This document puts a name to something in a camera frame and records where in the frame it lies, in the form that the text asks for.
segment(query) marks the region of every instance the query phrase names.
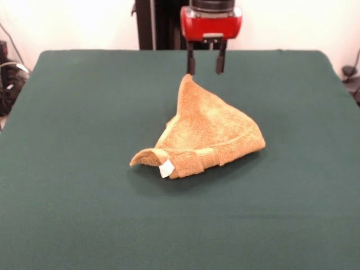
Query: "crumpled towel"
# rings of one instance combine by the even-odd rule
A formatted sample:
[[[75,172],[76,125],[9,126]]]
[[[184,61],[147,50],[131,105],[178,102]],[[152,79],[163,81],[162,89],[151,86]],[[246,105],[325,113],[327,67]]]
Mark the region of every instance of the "crumpled towel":
[[[187,74],[179,87],[175,117],[166,124],[155,147],[137,153],[130,166],[158,166],[163,178],[182,178],[222,166],[265,145],[253,119],[203,89]]]

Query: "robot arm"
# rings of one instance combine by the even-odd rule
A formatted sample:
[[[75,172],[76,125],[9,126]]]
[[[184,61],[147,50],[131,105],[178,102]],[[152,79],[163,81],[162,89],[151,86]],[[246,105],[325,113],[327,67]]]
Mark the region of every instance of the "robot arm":
[[[180,17],[187,41],[187,72],[195,73],[194,42],[204,42],[220,44],[216,72],[223,73],[227,41],[237,37],[242,24],[242,11],[235,7],[235,0],[190,0]]]

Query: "white wall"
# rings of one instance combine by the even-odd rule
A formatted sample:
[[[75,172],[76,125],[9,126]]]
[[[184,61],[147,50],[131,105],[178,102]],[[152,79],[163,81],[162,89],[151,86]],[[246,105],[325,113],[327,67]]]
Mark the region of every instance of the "white wall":
[[[321,50],[335,71],[360,48],[360,0],[237,0],[244,13],[231,49]]]
[[[130,17],[134,0],[91,2],[0,0],[0,21],[31,68],[44,50],[137,50],[136,17]],[[237,4],[244,11],[244,24],[230,49],[321,50],[340,74],[360,47],[359,0],[237,0]]]
[[[138,50],[133,4],[131,0],[0,0],[0,21],[33,68],[44,50]]]

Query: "towel tag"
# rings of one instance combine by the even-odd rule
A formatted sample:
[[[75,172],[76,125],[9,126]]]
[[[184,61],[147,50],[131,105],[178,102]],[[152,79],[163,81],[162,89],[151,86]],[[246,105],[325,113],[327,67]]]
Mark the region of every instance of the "towel tag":
[[[159,166],[160,174],[162,178],[170,176],[175,170],[174,165],[171,163],[169,159],[163,164]]]

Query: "green tablecloth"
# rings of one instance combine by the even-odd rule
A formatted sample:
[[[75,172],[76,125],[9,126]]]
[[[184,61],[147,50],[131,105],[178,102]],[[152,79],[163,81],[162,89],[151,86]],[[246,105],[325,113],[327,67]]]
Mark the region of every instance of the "green tablecloth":
[[[319,52],[196,52],[267,148],[178,181],[130,168],[181,51],[41,54],[0,135],[0,269],[360,269],[360,111]]]

